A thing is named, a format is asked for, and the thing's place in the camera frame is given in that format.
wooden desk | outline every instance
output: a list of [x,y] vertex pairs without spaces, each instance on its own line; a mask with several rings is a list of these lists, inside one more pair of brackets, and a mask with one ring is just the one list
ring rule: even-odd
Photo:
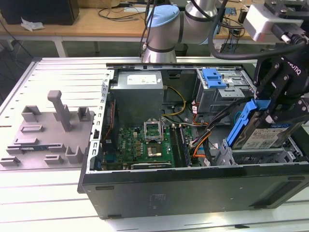
[[[251,0],[244,0],[246,4],[250,4]],[[242,3],[228,2],[227,7],[235,7],[239,10],[243,7]],[[109,17],[121,17],[130,15],[132,13],[119,12],[109,14]],[[239,11],[237,15],[230,15],[231,19],[237,21]],[[142,32],[144,30],[144,14],[135,15],[135,21],[127,22],[116,22],[111,21],[98,16],[98,10],[94,8],[81,8],[78,19],[72,26],[61,26],[61,25],[44,25],[45,29],[28,31],[20,25],[8,25],[5,20],[1,18],[8,31],[18,40],[33,40],[33,41],[53,41],[56,45],[57,51],[60,57],[66,57],[66,51],[63,47],[63,41],[94,41],[95,48],[98,51],[98,41],[117,41],[117,42],[139,42]],[[228,38],[228,30],[221,28],[218,35],[215,36],[215,43],[223,43]],[[11,36],[7,34],[3,27],[0,26],[0,40],[9,41]],[[239,43],[253,44],[254,41],[248,33],[241,38]]]

blue plastic latch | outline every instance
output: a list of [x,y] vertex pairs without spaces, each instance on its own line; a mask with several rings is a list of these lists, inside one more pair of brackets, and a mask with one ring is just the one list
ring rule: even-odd
[[267,109],[268,105],[270,104],[270,100],[254,100],[251,99],[250,102],[247,102],[245,107],[243,108],[243,111],[238,118],[236,124],[234,125],[232,131],[230,132],[229,136],[227,137],[226,141],[229,146],[233,144],[235,141],[236,137],[239,135],[241,132],[242,128],[245,127],[250,118],[250,112],[253,110],[265,110]]
[[208,88],[226,88],[226,84],[222,81],[221,75],[216,69],[203,69],[202,71]]

white paper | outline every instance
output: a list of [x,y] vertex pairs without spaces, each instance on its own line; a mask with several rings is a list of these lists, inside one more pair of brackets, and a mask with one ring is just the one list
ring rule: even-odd
[[32,23],[32,22],[28,22],[26,20],[24,20],[23,18],[21,18],[21,26],[29,31],[33,31],[33,30],[39,30],[39,29],[44,29],[45,27],[43,26],[43,23]]
[[155,85],[155,75],[129,75],[127,76],[128,85]]

sticker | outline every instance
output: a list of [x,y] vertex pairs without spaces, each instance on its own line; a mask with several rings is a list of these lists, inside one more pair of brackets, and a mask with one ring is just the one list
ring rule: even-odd
[[213,145],[213,147],[210,148],[211,150],[219,149],[218,144],[212,144],[212,145]]
[[155,85],[155,75],[129,75],[127,76],[128,85]]
[[288,128],[255,129],[242,149],[267,149],[278,139],[278,134]]
[[204,164],[206,164],[207,167],[209,167],[211,165],[211,163],[206,158],[204,159]]
[[197,106],[192,106],[193,114],[197,114]]
[[21,147],[20,148],[21,150],[23,150],[23,151],[33,151],[34,150],[34,148],[33,147]]

black cable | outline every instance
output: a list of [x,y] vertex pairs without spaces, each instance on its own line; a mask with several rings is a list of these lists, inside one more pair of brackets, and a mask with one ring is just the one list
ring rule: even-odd
[[154,18],[154,13],[155,13],[156,2],[157,2],[157,0],[154,0],[153,10],[151,11],[152,16],[151,16],[151,20],[150,20],[150,24],[149,24],[149,30],[147,31],[146,44],[148,43],[148,38],[149,38],[149,35],[150,35],[150,30],[151,30],[151,24],[153,23],[153,18]]
[[[193,3],[193,5],[195,6],[195,8],[197,8],[197,10],[202,14],[204,15],[207,19],[211,20],[212,22],[214,22],[214,18],[213,17],[210,17],[208,14],[206,14],[206,12],[204,10],[202,10],[202,8],[200,8],[199,5],[197,5],[197,3],[195,2],[195,0],[191,0],[191,2]],[[225,24],[225,23],[216,23],[216,26],[217,25],[220,25],[221,27],[224,27],[224,28],[229,28],[229,29],[243,29],[243,26],[231,26],[231,25],[228,25],[228,24]]]
[[144,38],[145,32],[147,30],[147,25],[150,22],[150,19],[154,16],[154,12],[155,12],[155,6],[153,6],[153,9],[152,9],[152,11],[151,11],[151,13],[150,13],[150,15],[148,17],[147,23],[145,25],[144,31],[143,31],[143,33],[142,33],[142,35],[140,37],[140,46],[139,46],[139,56],[140,57],[141,57],[140,48],[141,48],[141,45],[142,45],[142,42],[143,42],[143,38]]
[[142,12],[139,12],[139,13],[135,13],[135,14],[130,14],[130,15],[126,15],[126,16],[122,16],[122,17],[117,17],[117,18],[111,18],[111,17],[107,17],[107,16],[104,16],[104,15],[101,15],[101,12],[104,11],[104,10],[107,10],[107,8],[104,8],[104,9],[101,9],[99,12],[98,12],[98,15],[102,18],[106,18],[106,19],[109,19],[109,20],[118,20],[118,19],[126,19],[128,17],[131,17],[131,16],[135,16],[135,15],[139,15],[141,14]]
[[148,0],[147,5],[146,5],[146,9],[145,9],[145,18],[144,18],[144,23],[145,23],[146,27],[147,27],[147,16],[148,16],[148,13],[149,13],[149,9],[150,9],[150,1]]
[[14,39],[14,40],[16,40],[18,43],[19,43],[19,45],[24,49],[24,51],[25,52],[27,52],[28,53],[28,55],[31,57],[31,58],[33,58],[33,56],[31,55],[31,53],[27,50],[27,49],[25,49],[25,47],[7,30],[7,28],[4,26],[4,24],[2,23],[2,21],[1,21],[1,19],[0,19],[0,24],[3,26],[3,28],[5,29],[5,31]]
[[306,46],[306,43],[304,41],[301,41],[298,44],[294,45],[289,45],[284,48],[272,50],[272,51],[265,51],[265,52],[260,52],[260,53],[250,53],[250,54],[224,54],[224,53],[219,53],[216,51],[214,48],[213,44],[213,34],[216,29],[217,24],[219,23],[220,17],[224,14],[224,9],[227,4],[227,0],[223,0],[222,5],[220,7],[220,10],[215,17],[214,23],[211,26],[210,32],[208,34],[208,45],[209,45],[209,50],[211,54],[218,58],[218,59],[229,59],[229,60],[247,60],[247,59],[258,59],[258,58],[267,58],[267,57],[273,57],[276,55],[281,55],[281,54],[286,54],[286,53],[291,53],[295,52],[297,50],[303,49]]

